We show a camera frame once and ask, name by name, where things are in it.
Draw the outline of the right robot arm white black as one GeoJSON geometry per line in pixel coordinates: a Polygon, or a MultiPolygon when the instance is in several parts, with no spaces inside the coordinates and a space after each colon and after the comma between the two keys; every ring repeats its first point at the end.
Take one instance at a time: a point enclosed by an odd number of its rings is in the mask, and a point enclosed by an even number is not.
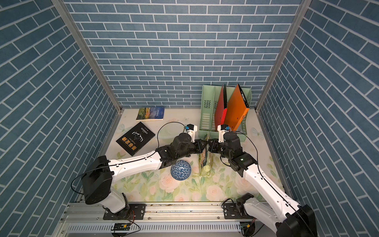
{"type": "Polygon", "coordinates": [[[278,237],[317,236],[313,209],[301,206],[270,180],[258,159],[243,150],[236,132],[221,131],[208,145],[211,153],[227,158],[232,170],[254,186],[267,202],[267,205],[260,204],[253,195],[245,194],[236,202],[239,212],[257,218],[278,237]]]}

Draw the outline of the green oats bag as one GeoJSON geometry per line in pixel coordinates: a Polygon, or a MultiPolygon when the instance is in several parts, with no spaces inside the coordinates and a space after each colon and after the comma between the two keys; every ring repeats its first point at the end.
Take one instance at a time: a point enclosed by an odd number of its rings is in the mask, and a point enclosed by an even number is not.
{"type": "Polygon", "coordinates": [[[202,153],[198,156],[199,175],[202,177],[210,177],[213,164],[214,156],[210,152],[209,144],[207,144],[202,153]]]}

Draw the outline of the blue patterned ceramic bowl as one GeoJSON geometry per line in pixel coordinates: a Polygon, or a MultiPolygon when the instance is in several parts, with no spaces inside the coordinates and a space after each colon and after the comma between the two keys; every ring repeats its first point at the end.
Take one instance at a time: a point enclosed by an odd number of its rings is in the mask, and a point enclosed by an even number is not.
{"type": "Polygon", "coordinates": [[[191,166],[187,161],[177,161],[170,170],[171,176],[178,181],[184,181],[191,175],[191,166]]]}

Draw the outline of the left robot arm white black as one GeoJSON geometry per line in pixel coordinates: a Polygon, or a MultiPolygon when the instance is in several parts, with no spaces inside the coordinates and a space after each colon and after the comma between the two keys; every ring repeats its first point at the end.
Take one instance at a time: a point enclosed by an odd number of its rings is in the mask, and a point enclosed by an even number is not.
{"type": "Polygon", "coordinates": [[[101,204],[111,213],[126,209],[126,194],[113,188],[115,182],[141,172],[170,167],[181,158],[202,153],[206,146],[205,140],[194,140],[191,135],[181,133],[171,144],[129,160],[109,160],[100,156],[81,176],[85,203],[101,204]]]}

